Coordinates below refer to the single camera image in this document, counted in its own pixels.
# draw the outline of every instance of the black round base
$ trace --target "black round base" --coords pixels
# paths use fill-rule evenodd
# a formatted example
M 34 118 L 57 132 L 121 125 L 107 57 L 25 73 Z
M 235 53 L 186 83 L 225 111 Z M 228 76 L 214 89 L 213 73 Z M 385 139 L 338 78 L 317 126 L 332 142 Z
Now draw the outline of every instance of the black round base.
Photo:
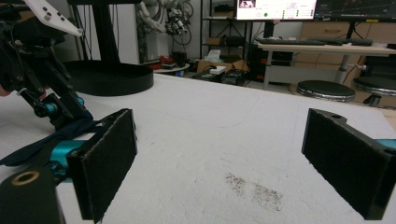
M 128 63 L 76 61 L 64 63 L 79 92 L 96 96 L 122 96 L 148 90 L 154 85 L 152 69 Z

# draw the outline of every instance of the cardboard box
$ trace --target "cardboard box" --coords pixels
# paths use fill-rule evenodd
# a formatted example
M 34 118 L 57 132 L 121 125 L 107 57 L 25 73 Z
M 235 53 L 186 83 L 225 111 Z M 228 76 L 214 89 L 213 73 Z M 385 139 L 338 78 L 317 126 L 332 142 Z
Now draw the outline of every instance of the cardboard box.
M 227 58 L 227 63 L 225 61 L 224 61 L 224 63 L 212 63 L 209 61 L 200 60 L 198 62 L 197 73 L 204 72 L 206 69 L 210 68 L 210 66 L 224 66 L 226 68 L 225 72 L 228 72 L 228 71 L 230 71 L 230 69 L 233 69 L 233 68 L 239 69 L 239 70 L 242 70 L 245 72 L 248 70 L 248 65 L 239 56 L 221 55 L 220 58 L 222 58 L 222 59 Z
M 233 11 L 213 12 L 213 17 L 227 17 L 228 19 L 233 19 Z
M 207 45 L 224 45 L 224 38 L 215 38 L 215 37 L 207 37 L 206 44 Z

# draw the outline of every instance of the computer screen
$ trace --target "computer screen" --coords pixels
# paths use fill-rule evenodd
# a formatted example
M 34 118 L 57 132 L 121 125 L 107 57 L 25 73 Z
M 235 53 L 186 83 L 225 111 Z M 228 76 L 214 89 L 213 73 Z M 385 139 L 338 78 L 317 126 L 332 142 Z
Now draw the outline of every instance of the computer screen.
M 239 21 L 306 21 L 314 19 L 317 0 L 235 0 Z
M 318 0 L 315 20 L 396 22 L 396 0 Z

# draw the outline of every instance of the black stool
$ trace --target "black stool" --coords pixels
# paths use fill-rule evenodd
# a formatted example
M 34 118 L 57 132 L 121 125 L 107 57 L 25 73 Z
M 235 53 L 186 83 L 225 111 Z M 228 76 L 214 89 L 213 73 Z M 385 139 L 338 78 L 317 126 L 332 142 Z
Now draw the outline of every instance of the black stool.
M 353 84 L 371 93 L 369 98 L 363 103 L 369 106 L 378 106 L 382 96 L 396 96 L 396 80 L 384 77 L 357 77 L 353 79 Z
M 338 102 L 349 102 L 355 98 L 355 91 L 349 87 L 321 80 L 301 81 L 297 85 L 297 92 L 304 96 Z

